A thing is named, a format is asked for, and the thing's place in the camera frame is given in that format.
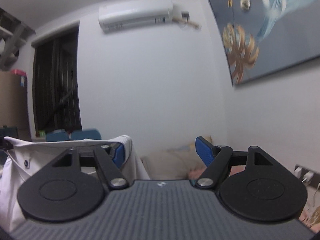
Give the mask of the leaf painting in black frame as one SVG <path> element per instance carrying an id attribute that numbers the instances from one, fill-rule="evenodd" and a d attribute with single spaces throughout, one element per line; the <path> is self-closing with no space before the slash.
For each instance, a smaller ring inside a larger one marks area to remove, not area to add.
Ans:
<path id="1" fill-rule="evenodd" d="M 240 85 L 319 58 L 319 0 L 208 0 Z"/>

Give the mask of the white polo shirt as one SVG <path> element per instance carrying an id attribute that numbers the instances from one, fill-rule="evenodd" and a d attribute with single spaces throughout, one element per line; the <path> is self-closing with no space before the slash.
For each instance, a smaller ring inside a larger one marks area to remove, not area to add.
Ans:
<path id="1" fill-rule="evenodd" d="M 14 231 L 26 220 L 69 223 L 95 215 L 114 190 L 112 180 L 123 187 L 149 178 L 126 135 L 111 140 L 28 142 L 8 137 L 1 178 L 1 227 Z M 124 163 L 117 168 L 111 146 L 124 145 Z"/>

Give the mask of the blue covered chair right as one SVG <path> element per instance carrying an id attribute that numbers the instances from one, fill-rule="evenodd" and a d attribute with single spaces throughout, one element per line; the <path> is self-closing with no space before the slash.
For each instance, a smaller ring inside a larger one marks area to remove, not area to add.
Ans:
<path id="1" fill-rule="evenodd" d="M 84 139 L 101 140 L 101 134 L 97 129 L 75 130 L 71 133 L 71 140 Z"/>

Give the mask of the cardboard box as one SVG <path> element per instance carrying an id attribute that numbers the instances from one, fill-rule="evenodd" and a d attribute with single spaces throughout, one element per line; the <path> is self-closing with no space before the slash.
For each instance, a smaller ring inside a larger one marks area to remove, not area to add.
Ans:
<path id="1" fill-rule="evenodd" d="M 1 127 L 29 128 L 27 89 L 21 77 L 1 71 Z"/>

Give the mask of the grey pillow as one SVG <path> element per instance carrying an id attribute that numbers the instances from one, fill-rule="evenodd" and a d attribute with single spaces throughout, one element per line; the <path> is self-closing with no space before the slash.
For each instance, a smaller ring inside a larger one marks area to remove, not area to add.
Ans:
<path id="1" fill-rule="evenodd" d="M 193 149 L 154 152 L 141 160 L 152 180 L 188 179 L 190 171 L 205 167 Z"/>

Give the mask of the dark wall outlet panel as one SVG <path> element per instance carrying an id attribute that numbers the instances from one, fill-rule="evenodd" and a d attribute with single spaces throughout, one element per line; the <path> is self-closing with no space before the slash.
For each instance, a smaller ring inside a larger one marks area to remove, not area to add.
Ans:
<path id="1" fill-rule="evenodd" d="M 295 165 L 294 172 L 296 178 L 304 183 L 306 186 L 316 188 L 319 184 L 319 174 L 306 167 Z"/>

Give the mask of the white wall air conditioner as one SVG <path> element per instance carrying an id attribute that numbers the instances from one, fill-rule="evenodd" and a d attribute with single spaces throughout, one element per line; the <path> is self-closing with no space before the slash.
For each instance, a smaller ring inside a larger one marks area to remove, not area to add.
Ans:
<path id="1" fill-rule="evenodd" d="M 131 0 L 103 5 L 98 22 L 104 32 L 113 32 L 140 25 L 171 22 L 172 0 Z"/>

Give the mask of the dark window with bars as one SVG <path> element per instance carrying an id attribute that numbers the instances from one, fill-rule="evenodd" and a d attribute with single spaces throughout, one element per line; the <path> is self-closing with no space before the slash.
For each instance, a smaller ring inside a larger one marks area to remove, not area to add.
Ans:
<path id="1" fill-rule="evenodd" d="M 80 23 L 75 22 L 37 38 L 32 72 L 34 135 L 63 129 L 81 129 L 78 96 L 78 39 Z"/>

